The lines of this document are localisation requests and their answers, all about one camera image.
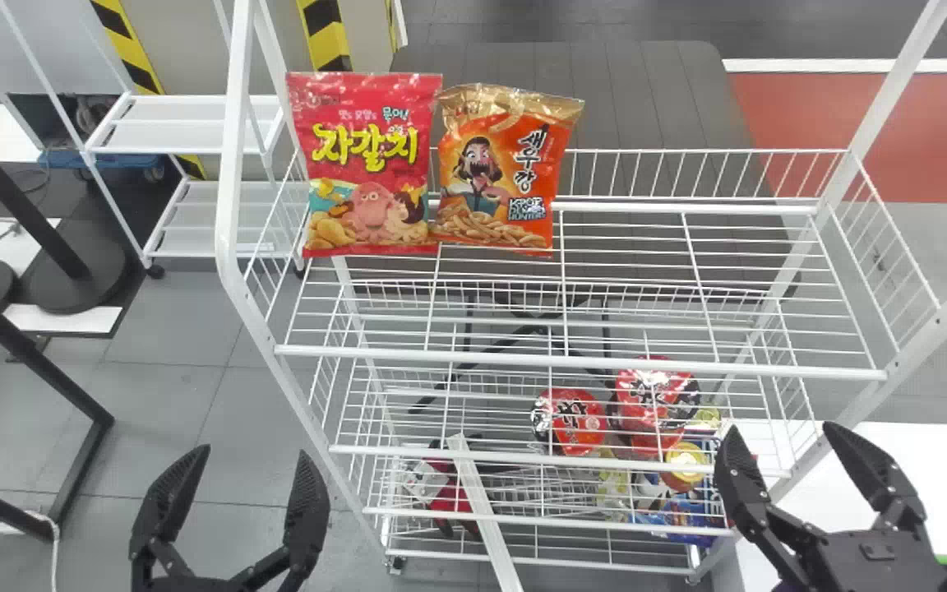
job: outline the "white shelf unit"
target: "white shelf unit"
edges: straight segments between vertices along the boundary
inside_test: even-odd
[[[275,95],[251,97],[253,117],[248,118],[243,153],[271,153],[289,115]],[[264,139],[259,146],[251,120]],[[225,123],[224,95],[121,94],[108,115],[86,140],[94,154],[196,154],[220,155]]]
[[[296,280],[285,270],[304,219],[285,219],[289,209],[268,213],[264,243],[237,265],[244,48],[267,23],[258,3],[237,0],[219,275],[369,539],[387,556],[488,562],[469,532],[456,525],[448,539],[433,520],[489,520],[515,563],[699,581],[737,536],[724,520],[703,521],[724,518],[721,505],[674,524],[631,521],[610,503],[623,493],[598,488],[601,473],[677,465],[634,454],[619,431],[602,445],[611,455],[543,450],[531,434],[534,398],[572,386],[606,401],[619,368],[691,372],[703,407],[722,417],[714,435],[740,428],[774,499],[784,495],[826,452],[813,401],[853,393],[838,421],[856,424],[947,338],[947,299],[863,166],[946,19],[947,0],[931,0],[849,149],[568,150],[549,257],[442,244],[435,256],[313,259]],[[296,155],[285,179],[293,203],[308,191],[302,179]],[[281,257],[286,241],[296,251]],[[432,447],[458,433],[473,450]],[[412,498],[397,475],[414,460],[476,462],[492,510]],[[710,499],[706,460],[681,471],[704,473]],[[717,540],[704,552],[669,534]]]
[[[215,10],[221,26],[224,42],[229,46],[229,22],[221,0],[214,0],[211,6]],[[0,12],[10,24],[16,41],[21,45],[31,68],[35,71],[42,87],[46,90],[53,108],[57,111],[69,138],[79,151],[90,176],[104,195],[112,209],[120,228],[127,236],[132,250],[141,259],[142,265],[150,270],[153,277],[161,277],[162,269],[157,273],[154,259],[157,258],[204,258],[214,257],[214,218],[213,200],[217,195],[217,181],[196,181],[189,177],[173,155],[218,156],[225,152],[222,132],[225,129],[226,100],[224,95],[143,95],[136,91],[135,84],[124,80],[121,65],[115,57],[102,53],[106,67],[115,72],[120,86],[120,96],[109,109],[98,127],[85,141],[82,140],[75,123],[58,98],[49,79],[43,72],[36,55],[31,52],[26,37],[16,25],[5,0],[0,0]],[[101,35],[101,31],[86,30],[87,36]],[[284,60],[274,30],[264,31],[261,45],[266,63],[270,69],[279,72],[274,77],[273,95],[247,95],[243,98],[243,113],[247,123],[244,134],[242,154],[258,156],[266,173],[265,181],[245,183],[248,198],[245,199],[244,212],[247,216],[258,218],[259,210],[273,210],[279,203],[283,188],[279,187],[273,166],[273,154],[285,128],[292,134],[293,145],[298,144],[297,135],[290,120],[287,104],[286,85],[283,80]],[[97,154],[162,154],[181,175],[181,181],[174,188],[168,205],[163,210],[153,233],[144,246],[127,224],[117,206],[109,185],[95,165]],[[273,210],[282,215],[281,210]],[[301,260],[296,266],[301,269]]]
[[[270,181],[243,181],[243,205],[240,206],[239,243],[237,252],[242,257],[259,243],[270,210],[279,207],[296,222],[305,214],[305,201],[290,201],[285,195],[299,191],[297,187]],[[185,177],[174,188],[168,205],[163,210],[144,247],[149,258],[206,259],[214,256],[214,221],[218,205],[217,181],[198,181]],[[266,246],[284,256],[285,247]]]

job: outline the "yellow and black striped pole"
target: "yellow and black striped pole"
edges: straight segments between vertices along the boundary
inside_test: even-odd
[[[317,72],[352,72],[338,0],[298,0],[309,60]]]
[[[138,90],[143,95],[165,95],[159,78],[151,68],[151,62],[148,61],[148,55],[142,48],[138,35],[134,31],[134,26],[127,19],[127,13],[123,11],[121,0],[90,0],[94,5],[94,12],[97,12],[97,18],[101,20],[104,26],[105,34],[112,40],[112,45],[116,48],[116,53],[123,60],[123,67],[127,69],[131,80],[134,81]],[[196,179],[206,179],[206,170],[203,169],[203,163],[199,157],[192,154],[177,154],[181,168],[189,177]]]

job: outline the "chip bag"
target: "chip bag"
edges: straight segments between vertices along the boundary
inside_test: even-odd
[[[304,257],[435,252],[426,216],[440,75],[290,72],[312,190]]]
[[[439,99],[441,202],[432,236],[549,256],[550,205],[583,101],[495,84],[463,84]]]

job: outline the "white table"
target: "white table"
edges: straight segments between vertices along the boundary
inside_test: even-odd
[[[947,424],[873,423],[856,432],[897,460],[916,486],[927,510],[927,532],[936,555],[947,555]],[[838,457],[829,454],[778,506],[813,525],[834,532],[871,527],[875,513],[846,476]],[[714,592],[768,592],[778,584],[777,570],[747,540],[722,559],[711,580]]]

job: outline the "wire rack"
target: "wire rack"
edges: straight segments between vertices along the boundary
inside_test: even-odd
[[[609,401],[622,368],[689,371],[715,421],[680,421],[683,438],[707,449],[738,426],[767,477],[792,476],[819,436],[807,380],[848,391],[885,379],[939,307],[860,164],[842,199],[825,199],[849,158],[569,150],[544,256],[442,244],[435,256],[313,259],[299,281],[287,273],[302,265],[307,216],[296,156],[261,236],[237,254],[252,253],[242,277],[270,355],[292,370],[387,553],[487,561],[465,531],[447,539],[433,522],[476,517],[499,522],[517,562],[688,573],[681,536],[730,535],[709,503],[713,457],[683,468],[706,476],[699,505],[646,510],[635,488],[600,483],[676,469],[663,434],[646,450],[608,423],[594,454],[564,456],[534,440],[531,401],[553,387]],[[431,509],[399,485],[411,462],[450,460],[432,446],[456,433],[477,438],[480,467],[510,467],[484,479],[492,514]]]

